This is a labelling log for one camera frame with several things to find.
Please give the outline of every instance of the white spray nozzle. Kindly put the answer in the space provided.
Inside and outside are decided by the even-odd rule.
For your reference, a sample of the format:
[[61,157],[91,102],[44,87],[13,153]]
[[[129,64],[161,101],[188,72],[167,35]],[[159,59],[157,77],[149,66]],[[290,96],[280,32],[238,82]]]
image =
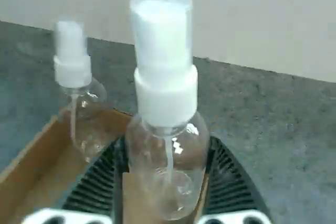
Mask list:
[[185,123],[197,109],[192,0],[131,0],[130,8],[139,113],[153,126]]
[[191,10],[192,0],[131,1],[139,71],[185,71],[192,65]]
[[59,21],[55,28],[55,80],[65,88],[81,88],[92,80],[83,28],[76,22]]

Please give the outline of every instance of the black plastic holder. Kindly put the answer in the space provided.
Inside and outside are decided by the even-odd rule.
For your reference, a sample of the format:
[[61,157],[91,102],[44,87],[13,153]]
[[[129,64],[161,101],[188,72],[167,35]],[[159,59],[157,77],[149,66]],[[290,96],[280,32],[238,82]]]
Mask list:
[[[113,141],[69,189],[62,209],[110,216],[122,224],[122,174],[129,172],[124,137]],[[259,191],[230,150],[211,137],[204,215],[254,209],[269,210]]]

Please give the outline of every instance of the cardboard tray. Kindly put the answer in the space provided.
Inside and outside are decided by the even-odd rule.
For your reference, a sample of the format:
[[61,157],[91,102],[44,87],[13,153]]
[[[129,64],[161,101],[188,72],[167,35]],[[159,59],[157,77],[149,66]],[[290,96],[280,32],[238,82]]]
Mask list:
[[[130,118],[117,110],[100,114],[111,139],[125,132]],[[86,171],[88,164],[71,145],[68,130],[57,117],[52,118],[0,174],[1,224],[19,224],[26,215],[40,208],[57,207],[60,198]],[[132,175],[123,174],[123,222],[157,223],[136,188]],[[203,198],[202,194],[197,209],[201,209]],[[200,211],[195,211],[179,223],[192,223],[200,215]]]

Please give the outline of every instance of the gray countertop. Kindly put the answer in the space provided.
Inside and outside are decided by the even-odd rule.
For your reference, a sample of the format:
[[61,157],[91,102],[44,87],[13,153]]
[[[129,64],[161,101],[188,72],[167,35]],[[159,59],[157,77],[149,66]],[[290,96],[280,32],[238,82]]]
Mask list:
[[[0,169],[58,111],[52,33],[0,22]],[[131,45],[89,39],[94,76],[136,112]],[[275,220],[336,223],[336,85],[195,59],[199,111],[245,167]]]

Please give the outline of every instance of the spray bottle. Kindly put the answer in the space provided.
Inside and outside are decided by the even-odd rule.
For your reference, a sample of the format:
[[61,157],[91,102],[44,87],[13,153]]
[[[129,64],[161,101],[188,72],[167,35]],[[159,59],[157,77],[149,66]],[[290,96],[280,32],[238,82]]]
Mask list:
[[131,0],[138,113],[126,132],[130,172],[164,220],[197,205],[209,145],[197,112],[191,56],[192,0]]
[[60,119],[70,127],[74,146],[90,162],[107,144],[108,138],[98,120],[105,109],[107,93],[92,77],[91,57],[87,54],[83,28],[76,22],[56,24],[55,80],[60,85]]

